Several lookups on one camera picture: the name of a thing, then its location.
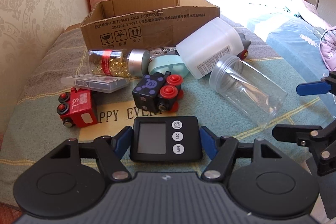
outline toy wheel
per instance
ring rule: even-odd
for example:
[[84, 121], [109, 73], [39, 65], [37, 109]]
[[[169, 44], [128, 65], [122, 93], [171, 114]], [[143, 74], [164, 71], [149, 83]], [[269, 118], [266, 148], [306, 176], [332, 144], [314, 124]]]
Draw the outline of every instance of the toy wheel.
[[74, 124], [73, 124], [73, 122], [70, 118], [65, 118], [63, 120], [63, 125], [67, 128], [70, 128], [70, 127], [74, 126]]
[[68, 103], [61, 103], [58, 105], [56, 111], [58, 115], [63, 115], [69, 110], [69, 104]]
[[169, 85], [178, 86], [183, 83], [183, 78], [180, 75], [169, 75], [166, 81]]
[[59, 97], [58, 101], [64, 103], [70, 99], [70, 92], [63, 92]]
[[178, 93], [178, 95], [177, 95], [177, 97], [176, 97], [176, 99], [177, 100], [181, 100], [183, 98], [183, 96], [184, 96], [184, 91], [180, 90], [179, 93]]
[[179, 110], [179, 103], [175, 102], [169, 112], [177, 112]]
[[164, 85], [160, 89], [160, 95], [165, 99], [175, 98], [177, 96], [178, 92], [179, 91], [177, 90], [177, 87], [175, 87], [173, 85]]

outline clear plastic jar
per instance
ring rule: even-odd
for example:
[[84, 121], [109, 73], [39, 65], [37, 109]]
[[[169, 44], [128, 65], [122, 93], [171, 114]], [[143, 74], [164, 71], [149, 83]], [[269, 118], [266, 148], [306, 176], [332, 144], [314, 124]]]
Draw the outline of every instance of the clear plastic jar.
[[142, 77], [148, 74], [149, 61], [147, 50], [90, 50], [87, 67], [95, 75]]
[[287, 96], [267, 76], [230, 54], [218, 61], [209, 84], [262, 129], [275, 117]]

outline red toy train car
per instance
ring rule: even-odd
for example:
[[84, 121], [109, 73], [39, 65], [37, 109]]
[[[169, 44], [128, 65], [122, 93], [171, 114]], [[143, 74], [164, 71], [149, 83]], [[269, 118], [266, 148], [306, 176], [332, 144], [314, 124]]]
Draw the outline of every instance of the red toy train car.
[[62, 93], [58, 101], [60, 104], [57, 114], [64, 126], [82, 128], [98, 123], [97, 108], [91, 90], [71, 88], [71, 92]]
[[180, 75], [172, 75], [169, 71], [164, 75], [159, 72], [145, 75], [132, 91], [135, 105], [152, 113], [176, 112], [179, 109], [176, 100], [183, 97], [182, 83]]

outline blue gripper pad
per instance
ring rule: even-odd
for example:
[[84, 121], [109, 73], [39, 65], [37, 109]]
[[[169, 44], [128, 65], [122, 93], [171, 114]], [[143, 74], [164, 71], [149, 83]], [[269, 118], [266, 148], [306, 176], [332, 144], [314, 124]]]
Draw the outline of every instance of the blue gripper pad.
[[199, 129], [201, 135], [202, 148], [212, 160], [218, 153], [221, 140], [218, 136], [213, 134], [207, 127], [201, 127]]
[[130, 126], [124, 127], [116, 136], [113, 137], [114, 140], [114, 153], [121, 160], [125, 155], [127, 149], [131, 145], [133, 135], [133, 129]]
[[296, 87], [296, 93], [300, 96], [326, 94], [329, 91], [331, 91], [331, 85], [324, 80], [303, 83]]

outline red wheel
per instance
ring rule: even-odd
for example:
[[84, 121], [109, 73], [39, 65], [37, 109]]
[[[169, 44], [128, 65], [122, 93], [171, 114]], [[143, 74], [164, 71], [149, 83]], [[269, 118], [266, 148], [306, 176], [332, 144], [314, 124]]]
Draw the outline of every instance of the red wheel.
[[180, 92], [178, 93], [176, 99], [177, 99], [177, 100], [181, 100], [181, 99], [183, 98], [183, 96], [184, 96], [184, 91], [183, 91], [183, 90], [180, 90]]
[[173, 85], [164, 85], [160, 89], [160, 95], [165, 99], [173, 99], [177, 96], [179, 93], [177, 87]]
[[169, 75], [166, 81], [169, 85], [177, 86], [182, 84], [183, 78], [180, 75]]
[[56, 111], [58, 115], [63, 115], [69, 110], [69, 104], [68, 103], [61, 103], [58, 105]]
[[70, 92], [64, 92], [58, 97], [60, 103], [64, 103], [70, 99]]
[[179, 110], [179, 103], [175, 102], [168, 112], [177, 112]]

